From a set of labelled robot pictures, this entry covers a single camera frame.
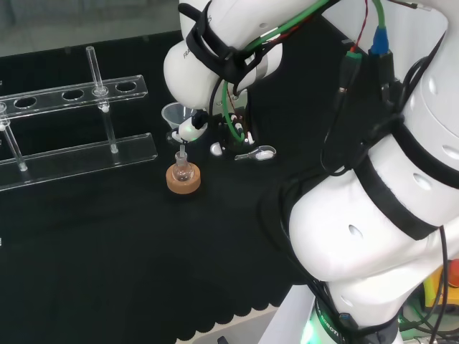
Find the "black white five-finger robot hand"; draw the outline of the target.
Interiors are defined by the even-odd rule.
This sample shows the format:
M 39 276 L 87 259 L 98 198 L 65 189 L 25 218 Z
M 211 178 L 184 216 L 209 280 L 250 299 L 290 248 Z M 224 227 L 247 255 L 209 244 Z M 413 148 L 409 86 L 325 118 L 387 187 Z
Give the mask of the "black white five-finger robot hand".
M 169 115 L 182 120 L 181 123 L 172 123 L 172 120 L 169 120 L 171 131 L 167 139 L 172 143 L 186 145 L 209 132 L 213 143 L 218 146 L 211 149 L 215 156 L 224 152 L 233 155 L 244 154 L 254 148 L 254 140 L 245 132 L 242 125 L 243 117 L 234 113 L 228 113 L 227 116 L 221 113 L 209 116 L 205 110 L 187 108 L 175 102 L 167 105 L 162 110 L 162 115 L 165 120 Z

